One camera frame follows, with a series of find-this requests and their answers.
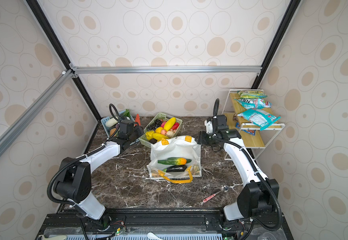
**spoon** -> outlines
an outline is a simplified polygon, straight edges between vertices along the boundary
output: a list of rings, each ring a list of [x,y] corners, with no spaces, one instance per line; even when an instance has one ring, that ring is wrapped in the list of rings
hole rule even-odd
[[[156,240],[163,240],[162,238],[157,237],[157,235],[155,235],[152,232],[148,233],[148,238],[149,239],[156,239]]]
[[[216,192],[216,193],[214,193],[213,195],[210,195],[210,196],[208,196],[207,198],[205,198],[205,199],[203,199],[203,203],[205,203],[205,202],[207,202],[207,201],[209,201],[210,199],[212,199],[213,197],[215,197],[218,193],[220,193],[220,192],[227,192],[228,190],[229,190],[229,186],[228,185],[223,185],[222,187],[221,187],[221,189],[220,189],[220,191],[219,192]]]

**green basket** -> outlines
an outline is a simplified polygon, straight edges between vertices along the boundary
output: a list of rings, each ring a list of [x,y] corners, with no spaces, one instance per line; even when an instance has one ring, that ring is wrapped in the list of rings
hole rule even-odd
[[[151,122],[149,122],[148,125],[152,124],[157,118],[163,118],[165,121],[169,120],[170,118],[173,118],[173,116],[170,116],[166,113],[158,113],[152,120]],[[178,128],[176,129],[176,132],[174,133],[174,136],[172,136],[171,138],[173,137],[176,137],[178,135],[178,132],[180,131],[180,128],[182,127],[182,120],[179,119],[179,118],[175,118],[176,119],[176,122],[179,123],[179,126]],[[143,136],[138,138],[139,141],[141,142],[142,145],[146,146],[146,147],[149,147],[151,148],[151,145],[152,143],[149,142],[146,138],[146,132],[147,132],[147,127],[148,125],[145,127],[145,129],[143,129]]]

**dark marble table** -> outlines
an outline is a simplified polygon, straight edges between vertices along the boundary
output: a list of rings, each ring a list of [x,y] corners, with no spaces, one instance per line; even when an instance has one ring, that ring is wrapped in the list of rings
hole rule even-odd
[[[206,117],[180,117],[183,120],[178,134],[196,137],[205,130]],[[152,117],[142,117],[143,128]],[[107,138],[102,126],[98,129],[90,151]],[[236,201],[243,189],[241,177],[232,161],[224,160],[224,151],[213,152],[201,148],[202,177],[188,184],[173,184],[165,180],[148,179],[146,165],[150,162],[150,148],[139,142],[125,152],[98,167],[91,175],[92,192],[108,208],[125,207],[222,207]],[[202,200],[217,192],[222,185],[231,186],[203,204]]]

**orange bag handle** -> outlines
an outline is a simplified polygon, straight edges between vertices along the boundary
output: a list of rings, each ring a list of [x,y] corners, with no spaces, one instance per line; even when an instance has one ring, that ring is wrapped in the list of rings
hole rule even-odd
[[[191,169],[191,166],[189,166],[189,167],[186,169],[186,171],[188,171],[188,175],[189,175],[189,177],[190,177],[190,179],[186,179],[186,180],[173,180],[173,179],[170,179],[170,178],[168,178],[168,177],[165,176],[166,173],[165,173],[164,171],[162,171],[162,170],[158,170],[158,174],[159,174],[162,178],[164,178],[164,179],[166,179],[167,181],[172,182],[172,183],[177,183],[177,184],[180,184],[180,183],[190,183],[190,182],[192,182],[192,180],[193,180],[193,176],[191,175],[190,169]]]

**wallpaper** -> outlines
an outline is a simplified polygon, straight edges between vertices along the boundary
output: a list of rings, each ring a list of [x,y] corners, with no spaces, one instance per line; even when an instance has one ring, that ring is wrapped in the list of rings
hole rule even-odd
[[[0,136],[64,69],[27,7],[0,0]]]
[[[102,117],[109,104],[130,109],[133,116],[211,116],[216,98],[222,111],[229,89],[250,88],[256,73],[81,74]],[[226,111],[233,112],[228,99]]]
[[[83,153],[95,126],[68,80],[0,157],[0,240],[36,237],[57,208],[47,198],[47,184],[65,157]]]
[[[39,0],[75,66],[261,65],[289,0]]]
[[[286,127],[258,163],[296,240],[348,240],[348,0],[302,3],[261,88]]]

